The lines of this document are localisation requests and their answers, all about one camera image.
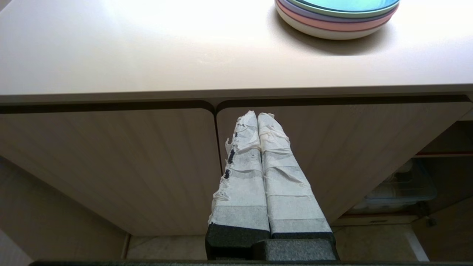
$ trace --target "stacked bowls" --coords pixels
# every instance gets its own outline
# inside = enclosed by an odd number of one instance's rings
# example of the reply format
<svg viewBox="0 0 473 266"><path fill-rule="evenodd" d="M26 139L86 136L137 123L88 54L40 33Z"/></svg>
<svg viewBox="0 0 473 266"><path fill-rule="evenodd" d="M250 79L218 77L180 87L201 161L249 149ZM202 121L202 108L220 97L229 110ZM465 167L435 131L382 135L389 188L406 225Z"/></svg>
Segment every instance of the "stacked bowls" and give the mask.
<svg viewBox="0 0 473 266"><path fill-rule="evenodd" d="M379 30L396 12L399 0L274 0L281 18L315 37L351 40Z"/></svg>

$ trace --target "wall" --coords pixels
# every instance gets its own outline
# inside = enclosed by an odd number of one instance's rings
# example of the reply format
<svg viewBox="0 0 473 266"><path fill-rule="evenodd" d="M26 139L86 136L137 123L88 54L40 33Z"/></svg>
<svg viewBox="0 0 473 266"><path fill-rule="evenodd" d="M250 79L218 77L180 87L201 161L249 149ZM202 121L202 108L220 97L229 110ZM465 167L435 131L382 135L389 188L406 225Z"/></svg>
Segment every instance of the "wall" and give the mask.
<svg viewBox="0 0 473 266"><path fill-rule="evenodd" d="M0 265L120 259L126 233L0 157Z"/></svg>

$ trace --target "white countertop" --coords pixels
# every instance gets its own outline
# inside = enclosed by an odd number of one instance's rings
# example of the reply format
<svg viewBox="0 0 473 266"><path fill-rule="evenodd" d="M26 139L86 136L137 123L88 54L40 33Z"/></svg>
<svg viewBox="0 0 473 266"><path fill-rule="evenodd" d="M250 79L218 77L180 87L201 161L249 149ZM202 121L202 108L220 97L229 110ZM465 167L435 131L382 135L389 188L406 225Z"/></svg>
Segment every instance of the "white countertop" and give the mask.
<svg viewBox="0 0 473 266"><path fill-rule="evenodd" d="M0 102L473 91L472 10L401 0L372 36L326 41L273 0L13 0Z"/></svg>

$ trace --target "pink bowl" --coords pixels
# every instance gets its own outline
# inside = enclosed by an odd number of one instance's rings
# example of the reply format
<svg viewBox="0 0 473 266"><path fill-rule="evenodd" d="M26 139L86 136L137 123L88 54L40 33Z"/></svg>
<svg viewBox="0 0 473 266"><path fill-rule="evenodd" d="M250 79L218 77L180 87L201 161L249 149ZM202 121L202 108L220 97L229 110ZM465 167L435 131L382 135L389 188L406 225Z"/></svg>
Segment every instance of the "pink bowl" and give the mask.
<svg viewBox="0 0 473 266"><path fill-rule="evenodd" d="M279 0L275 0L276 4L278 7L289 17L293 18L294 20L297 20L300 23L304 23L309 26L321 28L321 29L327 29L327 30L334 30L334 31L361 31L361 30L367 30L371 28L375 28L385 22L387 22L395 12L392 12L391 14L387 15L386 17L379 18L376 20L371 20L371 21L366 21L366 22L356 22L356 23L337 23L337 22L329 22L329 21L323 21L323 20L317 20L313 18L307 18L304 16L301 16L297 13L292 12L291 10L287 9L285 6L283 6Z"/></svg>

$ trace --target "white bowl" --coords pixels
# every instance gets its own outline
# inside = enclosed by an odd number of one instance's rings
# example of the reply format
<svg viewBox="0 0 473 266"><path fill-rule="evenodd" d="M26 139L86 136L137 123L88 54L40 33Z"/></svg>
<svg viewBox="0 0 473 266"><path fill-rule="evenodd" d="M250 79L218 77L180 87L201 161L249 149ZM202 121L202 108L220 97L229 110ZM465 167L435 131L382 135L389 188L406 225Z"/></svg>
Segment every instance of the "white bowl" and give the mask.
<svg viewBox="0 0 473 266"><path fill-rule="evenodd" d="M384 24L379 25L377 27L367 29L367 30L360 30L360 31L333 31L333 30L326 30L321 28L316 28L313 26L306 25L301 23L284 13L277 5L276 10L278 11L281 18L288 23L291 27L295 28L296 30L303 32L305 34L322 38L322 39L329 39L329 40L352 40L358 39L365 36L368 36L377 30L379 30Z"/></svg>

